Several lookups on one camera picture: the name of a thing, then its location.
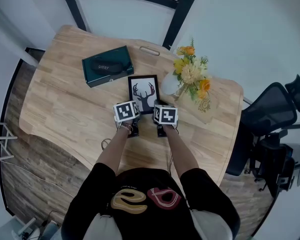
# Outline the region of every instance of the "white wall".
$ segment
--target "white wall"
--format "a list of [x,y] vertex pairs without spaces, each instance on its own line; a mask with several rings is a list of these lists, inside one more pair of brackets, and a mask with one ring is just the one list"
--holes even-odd
[[76,26],[65,0],[0,0],[0,10],[31,48],[46,50],[62,25]]
[[144,0],[76,0],[91,33],[162,45],[175,10]]
[[195,0],[173,47],[191,37],[210,72],[238,82],[252,101],[300,74],[300,0]]

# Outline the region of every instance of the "teal box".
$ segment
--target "teal box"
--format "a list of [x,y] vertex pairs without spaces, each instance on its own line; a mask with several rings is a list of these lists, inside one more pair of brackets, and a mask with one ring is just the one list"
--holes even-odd
[[[108,74],[107,71],[100,74],[100,70],[96,70],[96,64],[101,70],[109,67],[103,65],[114,65],[112,68],[118,69],[119,72]],[[82,60],[85,82],[90,87],[102,85],[113,80],[123,78],[134,74],[134,66],[132,64],[128,47],[123,46],[117,49],[108,50],[97,55]]]

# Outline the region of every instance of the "wooden desk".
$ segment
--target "wooden desk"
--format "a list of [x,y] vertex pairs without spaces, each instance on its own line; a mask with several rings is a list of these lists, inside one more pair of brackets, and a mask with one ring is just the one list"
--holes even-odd
[[[129,100],[128,78],[90,88],[84,78],[82,59],[127,45],[135,75],[157,75],[159,85],[174,70],[175,56],[159,45],[142,40],[95,36],[73,26],[63,26],[44,53],[28,88],[20,119],[27,134],[45,138],[76,157],[90,170],[102,152],[101,142],[116,133],[113,106]],[[154,56],[140,50],[149,47]],[[219,108],[210,124],[179,109],[178,130],[199,166],[219,185],[237,136],[243,90],[231,80],[214,78],[212,91]],[[174,103],[160,92],[160,98]],[[167,169],[170,148],[167,138],[157,138],[151,115],[139,124],[140,136],[127,140],[119,173],[136,167]],[[176,170],[172,176],[179,184]]]

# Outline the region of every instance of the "hand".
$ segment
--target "hand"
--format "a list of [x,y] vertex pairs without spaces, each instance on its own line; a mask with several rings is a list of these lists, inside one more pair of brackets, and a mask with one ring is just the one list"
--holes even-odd
[[124,123],[128,124],[128,125],[132,125],[132,123],[134,122],[132,119],[127,120],[127,121],[123,121]]

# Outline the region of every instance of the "cable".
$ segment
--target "cable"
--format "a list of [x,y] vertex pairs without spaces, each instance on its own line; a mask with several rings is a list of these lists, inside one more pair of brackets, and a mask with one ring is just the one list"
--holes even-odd
[[101,148],[102,150],[105,150],[106,147],[104,147],[104,143],[106,143],[106,145],[108,146],[109,143],[107,141],[111,141],[110,138],[105,138],[102,142],[101,142]]
[[[177,128],[178,128],[178,121],[176,122],[175,130],[176,130],[176,132],[177,132],[178,135],[179,135],[179,131],[178,131]],[[170,150],[169,165],[168,165],[168,173],[170,174],[170,176],[171,176],[171,166],[172,166],[173,162],[174,162],[174,160],[173,160],[173,158],[172,158],[172,153],[171,153],[171,150]]]
[[46,220],[44,221],[44,222],[47,222],[48,220],[49,220],[49,217],[50,217],[50,214],[51,213],[57,213],[57,214],[61,214],[61,215],[63,215],[63,216],[66,216],[64,213],[62,213],[62,212],[59,212],[59,211],[57,211],[57,210],[52,210],[52,211],[50,211],[49,212],[49,215],[48,215],[48,217],[46,218]]
[[51,181],[45,180],[45,179],[43,179],[43,178],[40,178],[39,176],[33,174],[31,171],[28,171],[28,170],[25,169],[25,168],[22,168],[22,167],[20,167],[20,166],[14,164],[14,163],[11,163],[11,162],[5,162],[5,161],[2,161],[2,160],[0,160],[0,162],[1,162],[1,163],[8,164],[8,165],[13,165],[13,166],[19,167],[20,169],[22,169],[22,170],[24,170],[24,171],[26,171],[26,172],[32,174],[33,176],[37,177],[38,179],[40,179],[40,180],[42,180],[42,181],[44,181],[44,182],[48,182],[48,183],[50,183],[50,184],[52,184],[52,185],[55,185],[57,188],[61,189],[62,191],[66,192],[69,196],[71,196],[71,197],[74,198],[74,196],[73,196],[72,194],[70,194],[69,192],[65,191],[62,187],[59,187],[57,184],[55,184],[55,183],[53,183],[53,182],[51,182]]
[[22,238],[21,238],[22,240],[30,240],[30,239],[35,239],[35,238],[36,238],[36,239],[40,239],[40,238],[42,237],[42,235],[39,235],[39,236],[32,237],[32,238],[29,238],[29,239],[28,239],[29,233],[28,233],[28,232],[23,232],[22,235],[21,235],[21,237],[22,237]]

